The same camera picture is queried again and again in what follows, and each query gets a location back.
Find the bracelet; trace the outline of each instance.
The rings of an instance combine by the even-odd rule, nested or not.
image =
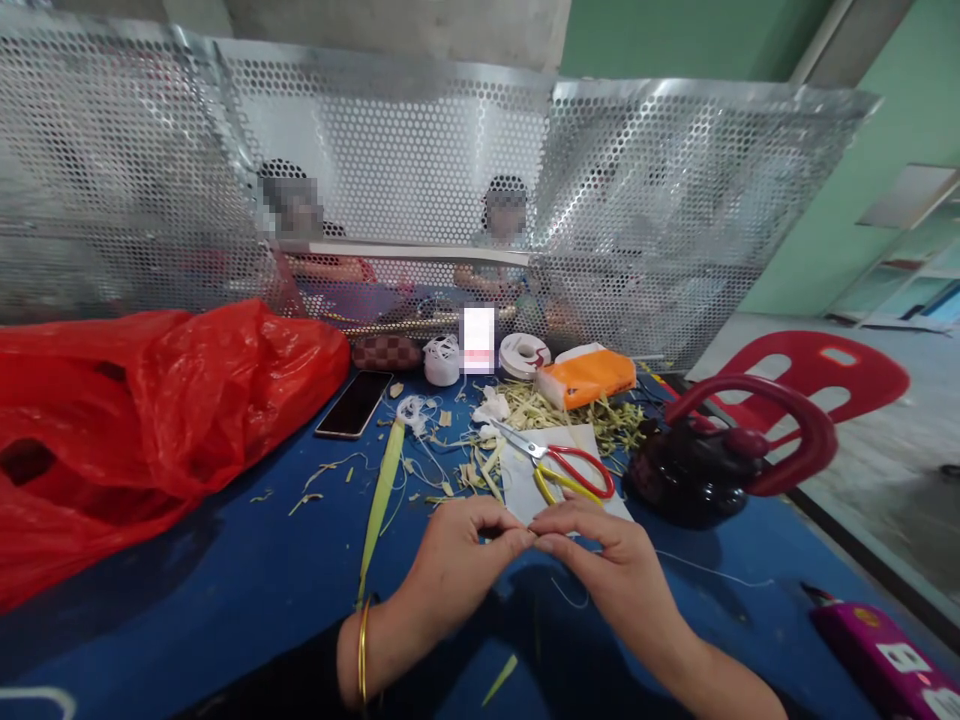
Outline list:
[[[357,648],[357,680],[360,685],[361,707],[367,706],[367,617],[370,615],[371,600],[372,595],[367,598],[360,616],[360,646]]]

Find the blue table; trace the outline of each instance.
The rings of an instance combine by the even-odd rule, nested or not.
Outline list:
[[[428,391],[402,378],[406,392]],[[478,396],[467,386],[470,402]],[[466,427],[467,403],[456,388],[441,393],[454,425]],[[390,418],[385,408],[378,419]],[[376,469],[364,461],[321,475],[311,486],[322,500],[288,513],[320,462],[362,451],[379,465],[387,427],[371,423],[356,443],[317,440],[315,421],[277,452],[210,498],[166,535],[122,552],[0,618],[0,683],[52,685],[77,700],[81,720],[166,718],[327,627],[351,611]],[[429,473],[432,464],[408,439],[405,452]],[[458,451],[438,455],[449,471]],[[347,484],[347,469],[355,468]],[[251,503],[267,489],[263,502]],[[435,494],[411,480],[393,503],[396,519],[381,538],[368,588],[390,595],[413,561],[431,509],[410,503]],[[878,605],[913,627],[838,559],[777,498],[751,500],[715,531],[672,527],[632,501],[654,545],[749,583],[746,587],[663,558],[680,610],[702,637],[762,674],[816,715],[876,717],[865,696],[807,619],[801,580],[838,597]],[[415,702],[417,717],[576,717],[602,710],[646,717],[681,715],[648,673],[627,658],[561,566],[530,551],[501,578],[480,612],[452,640],[388,693],[387,703]],[[536,635],[539,633],[539,652]],[[491,701],[481,701],[511,653],[520,664]],[[947,672],[956,667],[936,652]],[[0,718],[59,717],[39,701],[0,703]]]

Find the red plastic chair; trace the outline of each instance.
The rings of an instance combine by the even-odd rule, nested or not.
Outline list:
[[[844,404],[827,411],[834,424],[889,405],[910,387],[906,370],[882,352],[845,337],[805,330],[787,330],[757,338],[717,375],[747,373],[771,355],[785,355],[790,360],[790,367],[783,374],[770,378],[781,385],[807,397],[830,387],[845,388],[850,393],[850,399]],[[782,408],[756,395],[750,395],[741,403],[724,403],[717,397],[712,400],[741,427],[763,433],[786,415]],[[794,430],[771,441],[770,447],[780,447],[797,437],[799,431]]]

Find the woman's right hand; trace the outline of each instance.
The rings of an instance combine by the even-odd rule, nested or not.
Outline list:
[[[677,610],[646,531],[589,500],[567,491],[564,496],[530,524],[539,536],[536,547],[580,578],[600,614],[645,665],[663,664],[678,651],[673,662],[691,656],[699,641]],[[603,552],[592,553],[566,536],[574,531],[597,540]]]
[[[564,492],[537,515],[536,547],[562,561],[590,591],[600,613],[636,658],[696,717],[786,719],[780,700],[750,670],[704,642],[677,610],[656,551],[637,523]],[[569,532],[597,540],[594,554]]]

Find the dark red kettle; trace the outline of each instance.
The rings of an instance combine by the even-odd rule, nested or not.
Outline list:
[[[799,426],[800,446],[769,465],[767,439],[750,428],[716,427],[691,415],[709,396],[747,390],[783,407]],[[704,380],[667,406],[669,432],[650,429],[634,455],[628,478],[640,498],[664,518],[690,528],[709,528],[741,512],[747,495],[777,495],[823,470],[837,452],[833,422],[796,390],[755,375]]]

